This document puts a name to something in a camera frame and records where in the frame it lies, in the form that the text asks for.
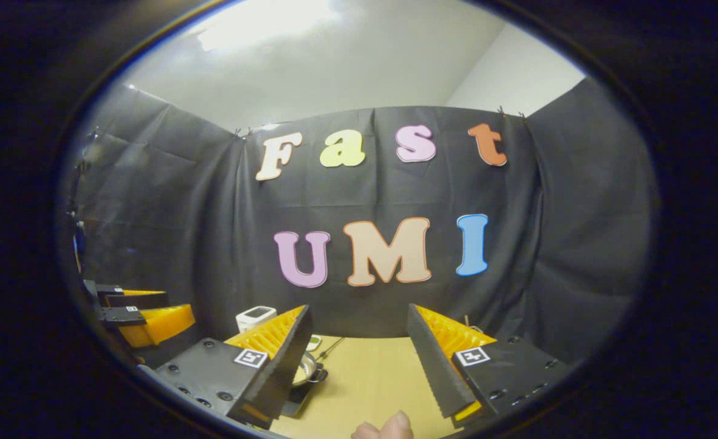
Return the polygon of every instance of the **finger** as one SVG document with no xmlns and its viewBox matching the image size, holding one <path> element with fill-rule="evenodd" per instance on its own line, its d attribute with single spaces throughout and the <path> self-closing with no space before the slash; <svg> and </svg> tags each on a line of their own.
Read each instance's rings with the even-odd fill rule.
<svg viewBox="0 0 718 439">
<path fill-rule="evenodd" d="M 351 439 L 378 439 L 378 429 L 370 423 L 363 423 L 351 434 Z"/>
<path fill-rule="evenodd" d="M 413 439 L 410 419 L 403 411 L 398 411 L 381 428 L 379 439 Z"/>
</svg>

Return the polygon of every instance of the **wooden table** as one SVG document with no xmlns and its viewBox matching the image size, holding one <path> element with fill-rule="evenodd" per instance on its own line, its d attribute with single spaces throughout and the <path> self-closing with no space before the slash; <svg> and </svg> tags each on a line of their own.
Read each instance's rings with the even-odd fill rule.
<svg viewBox="0 0 718 439">
<path fill-rule="evenodd" d="M 339 339 L 322 338 L 315 357 Z M 398 410 L 410 418 L 416 439 L 461 430 L 440 414 L 409 337 L 346 338 L 322 362 L 329 376 L 312 389 L 298 418 L 281 416 L 270 431 L 293 439 L 348 439 L 359 424 L 381 428 Z"/>
</svg>

